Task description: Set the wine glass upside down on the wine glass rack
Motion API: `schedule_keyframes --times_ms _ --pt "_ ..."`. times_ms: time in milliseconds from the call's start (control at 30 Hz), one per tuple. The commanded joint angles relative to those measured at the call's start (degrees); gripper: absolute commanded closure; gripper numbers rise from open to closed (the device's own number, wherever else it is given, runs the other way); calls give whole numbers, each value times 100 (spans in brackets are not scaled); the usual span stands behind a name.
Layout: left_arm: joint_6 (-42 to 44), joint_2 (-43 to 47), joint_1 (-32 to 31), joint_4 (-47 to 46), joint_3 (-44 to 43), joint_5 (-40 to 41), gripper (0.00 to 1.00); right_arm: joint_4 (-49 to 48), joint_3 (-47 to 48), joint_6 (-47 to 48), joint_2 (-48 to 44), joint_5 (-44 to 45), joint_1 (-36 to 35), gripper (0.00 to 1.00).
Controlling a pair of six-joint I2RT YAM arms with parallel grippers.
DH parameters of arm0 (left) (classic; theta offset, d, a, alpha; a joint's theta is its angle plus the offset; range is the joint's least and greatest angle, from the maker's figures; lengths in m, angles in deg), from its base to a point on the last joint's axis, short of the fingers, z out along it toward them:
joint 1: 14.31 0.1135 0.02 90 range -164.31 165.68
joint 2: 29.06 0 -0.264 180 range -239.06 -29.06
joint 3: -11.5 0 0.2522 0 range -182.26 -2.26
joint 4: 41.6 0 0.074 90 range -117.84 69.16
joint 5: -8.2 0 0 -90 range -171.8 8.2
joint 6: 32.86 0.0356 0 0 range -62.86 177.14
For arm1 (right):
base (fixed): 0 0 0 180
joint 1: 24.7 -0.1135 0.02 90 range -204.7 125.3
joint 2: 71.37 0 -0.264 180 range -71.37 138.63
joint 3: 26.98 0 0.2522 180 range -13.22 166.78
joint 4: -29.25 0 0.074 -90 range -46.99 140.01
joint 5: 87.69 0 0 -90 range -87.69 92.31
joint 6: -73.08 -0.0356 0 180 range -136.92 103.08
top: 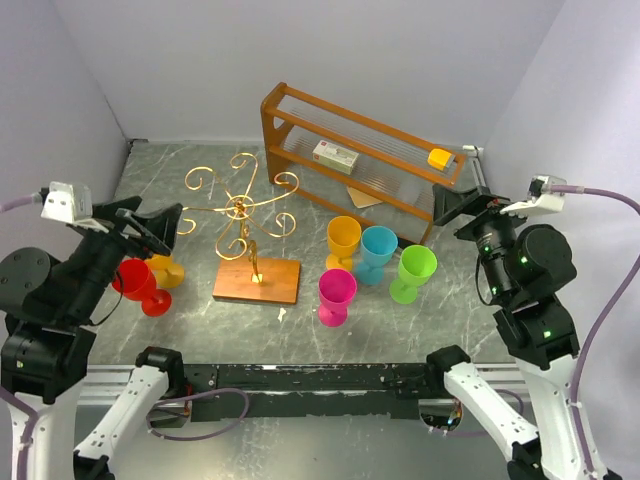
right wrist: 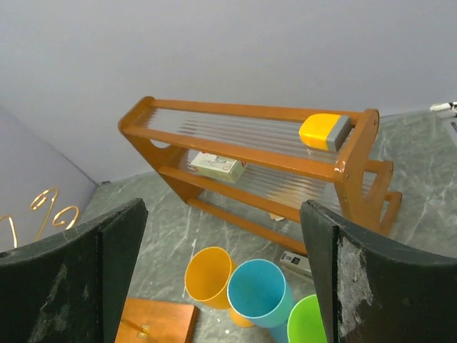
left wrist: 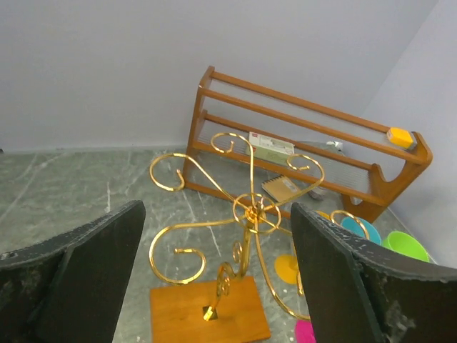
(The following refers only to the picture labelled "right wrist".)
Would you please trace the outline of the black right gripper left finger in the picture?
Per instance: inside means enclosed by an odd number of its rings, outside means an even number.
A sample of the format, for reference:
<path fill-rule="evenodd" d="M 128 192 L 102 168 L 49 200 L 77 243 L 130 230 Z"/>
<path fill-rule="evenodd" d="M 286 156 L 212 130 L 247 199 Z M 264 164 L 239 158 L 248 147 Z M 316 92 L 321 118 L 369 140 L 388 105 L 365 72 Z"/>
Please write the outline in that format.
<path fill-rule="evenodd" d="M 1 253 L 1 341 L 114 342 L 148 215 L 132 199 Z"/>

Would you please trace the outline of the yellow plastic wine glass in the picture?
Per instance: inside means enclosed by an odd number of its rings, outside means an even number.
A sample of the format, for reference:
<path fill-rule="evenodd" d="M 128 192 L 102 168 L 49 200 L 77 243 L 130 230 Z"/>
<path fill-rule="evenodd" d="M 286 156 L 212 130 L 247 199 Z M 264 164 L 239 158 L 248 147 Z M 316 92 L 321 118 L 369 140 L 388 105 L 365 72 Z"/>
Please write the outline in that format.
<path fill-rule="evenodd" d="M 184 277 L 189 296 L 210 308 L 227 310 L 232 322 L 242 328 L 254 324 L 238 314 L 229 303 L 227 288 L 237 264 L 221 247 L 207 247 L 190 260 Z"/>

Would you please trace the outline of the blue plastic wine glass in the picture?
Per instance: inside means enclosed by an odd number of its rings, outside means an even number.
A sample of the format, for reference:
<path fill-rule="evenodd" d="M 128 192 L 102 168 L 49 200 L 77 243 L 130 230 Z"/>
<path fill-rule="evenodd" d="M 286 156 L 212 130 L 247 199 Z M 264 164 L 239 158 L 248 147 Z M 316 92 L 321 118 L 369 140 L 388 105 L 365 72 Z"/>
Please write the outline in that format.
<path fill-rule="evenodd" d="M 237 314 L 266 328 L 275 342 L 287 342 L 287 324 L 296 302 L 281 269 L 266 259 L 236 268 L 228 282 L 228 301 Z"/>

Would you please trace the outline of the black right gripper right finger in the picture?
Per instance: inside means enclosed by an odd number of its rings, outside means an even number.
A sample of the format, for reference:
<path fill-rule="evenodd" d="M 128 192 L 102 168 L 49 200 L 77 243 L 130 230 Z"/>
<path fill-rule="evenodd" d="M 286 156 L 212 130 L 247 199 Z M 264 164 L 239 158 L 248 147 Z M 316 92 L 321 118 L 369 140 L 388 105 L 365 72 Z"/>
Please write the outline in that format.
<path fill-rule="evenodd" d="M 329 342 L 454 342 L 456 260 L 361 227 L 314 200 L 303 241 Z"/>

